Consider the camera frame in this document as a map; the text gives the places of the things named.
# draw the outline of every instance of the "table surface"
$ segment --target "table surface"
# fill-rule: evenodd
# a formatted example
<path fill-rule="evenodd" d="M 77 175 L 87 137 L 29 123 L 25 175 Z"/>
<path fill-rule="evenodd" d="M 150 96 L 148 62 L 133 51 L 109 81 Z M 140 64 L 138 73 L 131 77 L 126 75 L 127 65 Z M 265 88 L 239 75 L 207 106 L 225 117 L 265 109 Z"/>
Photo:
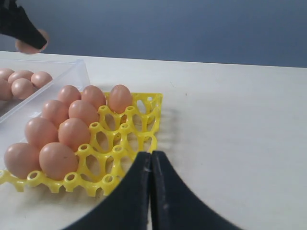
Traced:
<path fill-rule="evenodd" d="M 164 94 L 158 148 L 207 205 L 248 230 L 307 229 L 307 69 L 0 52 L 84 59 L 91 84 Z M 101 197 L 44 187 L 1 194 L 0 229 L 55 230 Z"/>

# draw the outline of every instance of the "gray wall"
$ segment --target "gray wall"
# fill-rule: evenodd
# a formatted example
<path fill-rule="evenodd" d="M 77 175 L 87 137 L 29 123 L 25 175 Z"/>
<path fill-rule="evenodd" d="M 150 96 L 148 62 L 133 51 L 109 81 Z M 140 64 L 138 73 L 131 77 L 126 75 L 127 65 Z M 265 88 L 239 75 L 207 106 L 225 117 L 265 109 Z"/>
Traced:
<path fill-rule="evenodd" d="M 49 32 L 47 53 L 307 67 L 307 0 L 19 3 Z"/>

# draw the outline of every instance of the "transparent plastic box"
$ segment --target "transparent plastic box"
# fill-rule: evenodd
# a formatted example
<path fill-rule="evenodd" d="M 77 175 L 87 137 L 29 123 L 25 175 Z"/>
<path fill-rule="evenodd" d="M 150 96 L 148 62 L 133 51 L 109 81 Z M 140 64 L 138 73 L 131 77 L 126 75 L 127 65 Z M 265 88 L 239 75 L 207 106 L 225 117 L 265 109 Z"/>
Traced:
<path fill-rule="evenodd" d="M 83 60 L 48 62 L 0 59 L 0 68 L 10 68 L 14 71 L 21 69 L 32 72 L 45 71 L 53 77 L 53 81 L 24 101 L 7 103 L 0 109 L 0 169 L 5 169 L 3 161 L 5 150 L 13 143 L 25 141 L 24 127 L 31 118 L 40 115 L 43 104 L 50 99 L 56 99 L 65 85 L 73 85 L 82 91 L 90 81 Z"/>

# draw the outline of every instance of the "yellow egg tray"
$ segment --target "yellow egg tray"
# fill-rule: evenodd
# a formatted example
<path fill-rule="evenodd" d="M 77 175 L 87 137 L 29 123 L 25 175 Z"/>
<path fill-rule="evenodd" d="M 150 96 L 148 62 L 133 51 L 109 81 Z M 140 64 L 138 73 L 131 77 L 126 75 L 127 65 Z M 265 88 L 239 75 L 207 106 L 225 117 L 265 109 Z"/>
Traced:
<path fill-rule="evenodd" d="M 41 171 L 33 171 L 27 179 L 19 179 L 7 170 L 0 170 L 0 184 L 9 182 L 18 192 L 23 192 L 25 185 L 44 184 L 52 193 L 58 193 L 62 186 L 67 192 L 81 186 L 89 196 L 95 196 L 100 189 L 105 196 L 109 195 L 139 151 L 152 152 L 157 148 L 155 134 L 159 131 L 163 95 L 132 93 L 132 96 L 132 106 L 122 114 L 111 112 L 106 105 L 99 108 L 99 122 L 89 126 L 90 143 L 81 145 L 75 153 L 79 158 L 76 172 L 67 174 L 62 181 L 55 181 Z M 138 106 L 140 101 L 144 111 Z"/>

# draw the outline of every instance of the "egg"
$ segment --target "egg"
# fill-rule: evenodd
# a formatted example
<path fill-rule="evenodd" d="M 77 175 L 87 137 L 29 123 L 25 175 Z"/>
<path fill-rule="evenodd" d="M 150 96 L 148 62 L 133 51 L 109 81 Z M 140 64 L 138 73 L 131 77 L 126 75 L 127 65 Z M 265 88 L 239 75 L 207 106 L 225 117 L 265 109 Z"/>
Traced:
<path fill-rule="evenodd" d="M 92 104 L 96 110 L 100 106 L 106 105 L 106 97 L 102 93 L 101 89 L 94 85 L 86 86 L 82 92 L 81 99 Z"/>
<path fill-rule="evenodd" d="M 39 150 L 48 143 L 58 142 L 57 128 L 51 121 L 42 117 L 35 117 L 28 121 L 24 134 L 28 143 Z"/>
<path fill-rule="evenodd" d="M 33 72 L 31 72 L 29 70 L 19 70 L 19 71 L 12 73 L 9 76 L 8 83 L 12 84 L 15 80 L 20 79 L 20 78 L 25 78 L 25 79 L 28 79 L 30 81 L 32 75 L 33 75 Z"/>
<path fill-rule="evenodd" d="M 83 100 L 71 103 L 68 109 L 69 118 L 78 118 L 89 126 L 93 122 L 99 121 L 99 115 L 94 106 Z"/>
<path fill-rule="evenodd" d="M 14 70 L 8 68 L 0 69 L 0 79 L 8 80 L 9 76 L 14 73 Z"/>
<path fill-rule="evenodd" d="M 35 92 L 33 84 L 25 78 L 15 80 L 12 84 L 11 90 L 14 97 L 20 100 L 28 98 Z"/>
<path fill-rule="evenodd" d="M 57 181 L 78 169 L 74 152 L 62 143 L 45 145 L 39 153 L 39 164 L 47 177 Z"/>
<path fill-rule="evenodd" d="M 0 101 L 9 101 L 12 98 L 11 85 L 6 80 L 0 78 Z"/>
<path fill-rule="evenodd" d="M 128 106 L 132 105 L 132 95 L 124 85 L 116 85 L 111 90 L 108 100 L 110 110 L 122 114 Z"/>
<path fill-rule="evenodd" d="M 71 103 L 80 99 L 81 93 L 72 85 L 64 86 L 58 93 L 58 100 L 66 104 L 68 107 L 71 105 Z"/>
<path fill-rule="evenodd" d="M 4 164 L 8 171 L 20 179 L 26 179 L 34 170 L 41 170 L 39 150 L 28 143 L 15 143 L 4 153 Z"/>
<path fill-rule="evenodd" d="M 74 152 L 80 145 L 90 143 L 90 140 L 88 126 L 78 118 L 70 118 L 59 126 L 59 142 L 67 145 Z"/>
<path fill-rule="evenodd" d="M 51 121 L 58 128 L 62 122 L 69 118 L 68 107 L 58 100 L 47 101 L 43 106 L 42 118 Z"/>
<path fill-rule="evenodd" d="M 38 89 L 47 85 L 51 81 L 52 81 L 51 75 L 44 71 L 36 72 L 31 77 L 32 84 Z"/>
<path fill-rule="evenodd" d="M 44 31 L 44 30 L 38 29 L 38 31 L 47 40 L 47 44 L 44 45 L 44 47 L 42 49 L 36 49 L 36 48 L 34 48 L 34 47 L 32 47 L 32 46 L 28 45 L 27 43 L 20 41 L 20 40 L 17 40 L 16 43 L 15 43 L 16 49 L 19 52 L 24 53 L 24 54 L 37 54 L 37 53 L 43 51 L 44 49 L 46 49 L 46 47 L 48 46 L 48 43 L 49 43 L 49 36 L 48 36 L 47 32 Z"/>

